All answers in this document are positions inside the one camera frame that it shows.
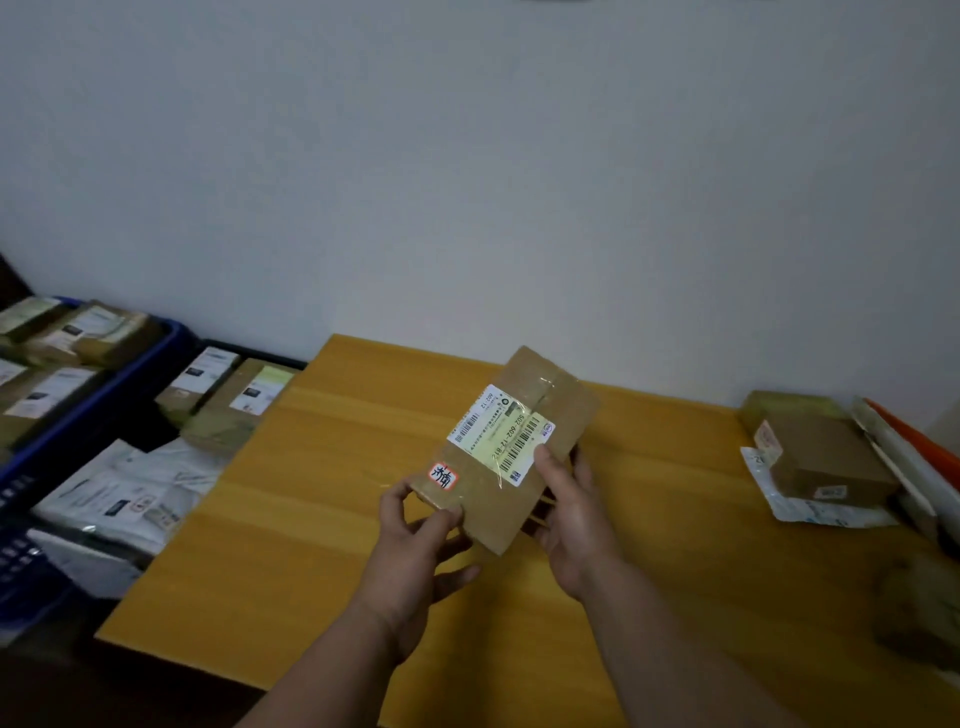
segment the label sticker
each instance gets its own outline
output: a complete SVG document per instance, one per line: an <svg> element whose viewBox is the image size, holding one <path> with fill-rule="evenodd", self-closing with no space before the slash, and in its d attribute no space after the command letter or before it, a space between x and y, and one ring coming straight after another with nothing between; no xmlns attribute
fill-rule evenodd
<svg viewBox="0 0 960 728"><path fill-rule="evenodd" d="M230 406L241 412L262 415L292 378L294 378L292 372L264 367L260 374L247 385L247 389L230 403Z"/></svg>
<svg viewBox="0 0 960 728"><path fill-rule="evenodd" d="M427 474L430 476L430 479L433 480L433 482L435 482L445 491L450 490L453 487L453 484L457 482L457 478L460 477L450 469L449 465L441 462L436 462L431 465L430 471Z"/></svg>
<svg viewBox="0 0 960 728"><path fill-rule="evenodd" d="M817 500L843 500L847 497L846 485L824 485L813 492Z"/></svg>
<svg viewBox="0 0 960 728"><path fill-rule="evenodd" d="M15 376L20 376L26 371L26 367L14 364L6 359L0 359L0 386L3 386Z"/></svg>
<svg viewBox="0 0 960 728"><path fill-rule="evenodd" d="M515 486L534 464L534 448L556 426L499 387L490 385L447 436Z"/></svg>
<svg viewBox="0 0 960 728"><path fill-rule="evenodd" d="M757 449L763 453L763 459L766 461L767 467L773 468L774 463L780 460L780 456L783 455L783 448L780 446L777 435L774 434L774 429L766 420L756 429L754 442Z"/></svg>
<svg viewBox="0 0 960 728"><path fill-rule="evenodd" d="M75 316L53 333L44 336L43 343L63 352L72 352L73 345L83 336L98 338L106 336L122 323L122 316L117 316L115 313L110 313L105 308L95 305Z"/></svg>
<svg viewBox="0 0 960 728"><path fill-rule="evenodd" d="M198 395L206 394L239 357L238 353L207 347L170 386Z"/></svg>
<svg viewBox="0 0 960 728"><path fill-rule="evenodd" d="M10 308L0 311L0 336L10 333L15 328L59 305L60 301L58 299L37 298L36 296L15 303Z"/></svg>
<svg viewBox="0 0 960 728"><path fill-rule="evenodd" d="M33 391L4 414L37 420L73 394L96 372L90 369L63 367L41 381Z"/></svg>

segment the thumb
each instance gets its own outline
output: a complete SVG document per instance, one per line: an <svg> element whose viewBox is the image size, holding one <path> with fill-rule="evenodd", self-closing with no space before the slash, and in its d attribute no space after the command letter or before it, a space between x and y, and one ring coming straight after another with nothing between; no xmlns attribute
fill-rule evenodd
<svg viewBox="0 0 960 728"><path fill-rule="evenodd" d="M567 500L580 490L573 475L566 471L546 445L537 445L534 449L534 465L537 466L537 472L543 476L558 502Z"/></svg>
<svg viewBox="0 0 960 728"><path fill-rule="evenodd" d="M434 511L430 518L423 522L414 538L426 544L432 552L436 553L446 543L446 535L460 525L463 519L464 509L460 505Z"/></svg>

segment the red-bordered sticker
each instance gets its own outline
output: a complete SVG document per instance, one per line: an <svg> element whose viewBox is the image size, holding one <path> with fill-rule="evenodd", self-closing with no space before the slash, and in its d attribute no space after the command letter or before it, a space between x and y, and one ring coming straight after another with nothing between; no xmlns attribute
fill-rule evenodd
<svg viewBox="0 0 960 728"><path fill-rule="evenodd" d="M430 466L430 470L427 471L427 474L430 476L430 479L433 480L437 485L443 488L445 491L450 490L453 487L453 484L457 482L457 478L460 477L456 474L449 465L443 462L436 462Z"/></svg>

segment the person's left hand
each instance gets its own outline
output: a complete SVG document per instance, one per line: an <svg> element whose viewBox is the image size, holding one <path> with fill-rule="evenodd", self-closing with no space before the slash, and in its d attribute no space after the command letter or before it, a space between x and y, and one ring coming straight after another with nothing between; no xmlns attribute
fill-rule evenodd
<svg viewBox="0 0 960 728"><path fill-rule="evenodd" d="M463 509L440 510L430 518L407 523L403 500L410 492L409 478L405 478L380 498L380 537L351 602L386 625L400 662L420 644L430 605L463 589L480 574L479 564L434 574L439 564L471 546L463 533L447 538L463 521Z"/></svg>

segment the white wall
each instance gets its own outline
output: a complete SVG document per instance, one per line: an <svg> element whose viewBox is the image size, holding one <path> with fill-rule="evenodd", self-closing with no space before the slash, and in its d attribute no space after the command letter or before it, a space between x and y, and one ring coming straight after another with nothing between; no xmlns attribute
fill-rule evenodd
<svg viewBox="0 0 960 728"><path fill-rule="evenodd" d="M926 425L960 390L958 5L8 4L0 240L281 353L527 343Z"/></svg>

